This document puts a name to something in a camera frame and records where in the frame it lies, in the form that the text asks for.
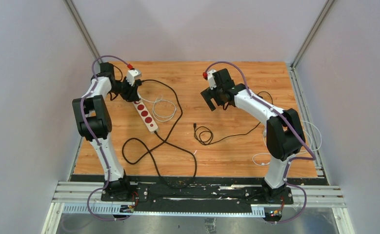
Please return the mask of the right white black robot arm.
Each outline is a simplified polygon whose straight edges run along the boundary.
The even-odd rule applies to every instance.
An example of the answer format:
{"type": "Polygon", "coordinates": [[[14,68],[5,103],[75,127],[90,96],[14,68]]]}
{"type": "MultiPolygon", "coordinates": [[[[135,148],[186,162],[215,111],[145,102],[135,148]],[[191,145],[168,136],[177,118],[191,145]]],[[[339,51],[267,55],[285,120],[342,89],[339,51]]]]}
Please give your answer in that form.
{"type": "Polygon", "coordinates": [[[261,196],[265,202],[275,203],[286,187],[290,164],[306,143],[298,112],[269,103],[246,84],[235,84],[227,69],[210,70],[202,76],[209,86],[201,95],[211,111],[216,106],[231,105],[265,126],[266,147],[271,157],[261,196]]]}

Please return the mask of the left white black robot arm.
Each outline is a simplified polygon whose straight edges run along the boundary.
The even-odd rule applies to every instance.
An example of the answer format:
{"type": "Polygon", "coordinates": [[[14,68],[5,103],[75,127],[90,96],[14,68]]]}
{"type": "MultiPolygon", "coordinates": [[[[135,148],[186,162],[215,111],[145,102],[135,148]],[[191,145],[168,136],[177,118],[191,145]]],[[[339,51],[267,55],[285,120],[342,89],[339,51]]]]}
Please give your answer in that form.
{"type": "Polygon", "coordinates": [[[121,166],[111,140],[112,121],[105,98],[115,94],[127,102],[139,101],[138,87],[141,85],[141,72],[131,64],[123,79],[115,78],[116,66],[105,62],[101,71],[94,73],[91,84],[81,98],[72,101],[72,107],[79,134],[95,149],[104,170],[105,195],[120,201],[128,201],[132,196],[129,177],[121,166]]]}

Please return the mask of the white red power strip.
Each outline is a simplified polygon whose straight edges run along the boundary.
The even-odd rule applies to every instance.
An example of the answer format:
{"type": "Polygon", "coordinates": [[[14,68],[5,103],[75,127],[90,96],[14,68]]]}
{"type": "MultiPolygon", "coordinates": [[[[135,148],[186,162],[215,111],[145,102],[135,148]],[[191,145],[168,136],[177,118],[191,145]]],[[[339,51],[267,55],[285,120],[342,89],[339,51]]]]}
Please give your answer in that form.
{"type": "Polygon", "coordinates": [[[156,124],[155,119],[150,114],[149,110],[146,108],[145,104],[140,100],[134,101],[133,105],[148,131],[152,134],[157,132],[159,130],[159,127],[156,124]]]}

